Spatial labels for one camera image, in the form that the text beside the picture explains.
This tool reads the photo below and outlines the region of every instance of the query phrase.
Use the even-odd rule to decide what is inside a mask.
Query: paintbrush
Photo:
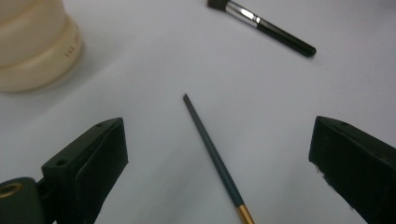
[[[245,21],[250,25],[253,25],[261,32],[271,36],[272,38],[290,47],[291,49],[296,50],[297,52],[303,54],[306,57],[312,57],[317,52],[314,47],[306,44],[299,38],[283,31],[269,21],[264,20],[250,10],[247,10],[246,8],[236,4],[233,1],[207,0],[207,5],[214,9],[228,12],[236,18]]]
[[[207,133],[204,124],[201,122],[200,118],[198,117],[197,112],[194,109],[194,106],[192,105],[189,96],[187,94],[184,95],[183,97],[184,103],[186,104],[187,108],[190,111],[192,120],[195,123],[195,126],[198,129],[199,134],[202,137],[202,140],[205,143],[205,147],[207,149],[207,152],[210,155],[210,158],[213,161],[213,164],[216,167],[216,170],[219,173],[219,176],[221,178],[221,181],[224,185],[224,187],[227,189],[228,194],[231,197],[231,200],[233,201],[233,205],[236,208],[236,211],[239,215],[239,217],[242,220],[242,223],[244,224],[254,224],[253,218],[250,216],[250,213],[248,211],[248,208],[245,206],[244,200],[241,197],[241,194],[239,193],[238,189],[236,188],[235,183],[233,182],[233,179],[231,178],[230,173],[228,173],[228,170],[224,164],[224,162],[221,159],[220,154],[215,148],[215,145],[213,144],[212,140],[209,137],[209,134]]]

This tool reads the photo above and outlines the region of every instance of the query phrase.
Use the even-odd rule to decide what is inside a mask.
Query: black handle
[[[263,19],[257,24],[257,29],[285,44],[291,49],[298,51],[306,57],[312,57],[317,52],[314,47],[306,44],[301,39],[283,31],[282,29],[276,27],[268,21],[264,21]]]

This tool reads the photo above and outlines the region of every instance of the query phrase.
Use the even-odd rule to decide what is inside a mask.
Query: gold ferrule
[[[246,205],[242,204],[236,208],[239,217],[241,217],[243,224],[254,224],[253,218],[251,217],[250,213],[248,212],[248,208]]]

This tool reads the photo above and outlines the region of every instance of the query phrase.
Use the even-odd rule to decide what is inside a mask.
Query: white table surface
[[[365,221],[308,161],[317,115],[396,146],[396,2],[238,2],[318,50],[278,44],[204,0],[64,0],[79,63],[38,91],[0,93],[0,182],[97,122],[123,117],[130,163],[96,223],[240,223],[186,92],[256,223]]]

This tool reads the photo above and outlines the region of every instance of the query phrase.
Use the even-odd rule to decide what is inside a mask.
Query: screw hole
[[[67,164],[67,160],[60,160],[60,161],[56,162],[57,166],[63,166],[65,164]]]
[[[0,198],[6,198],[8,196],[11,196],[12,194],[18,192],[21,188],[21,183],[12,183],[9,185],[5,185],[0,188]]]

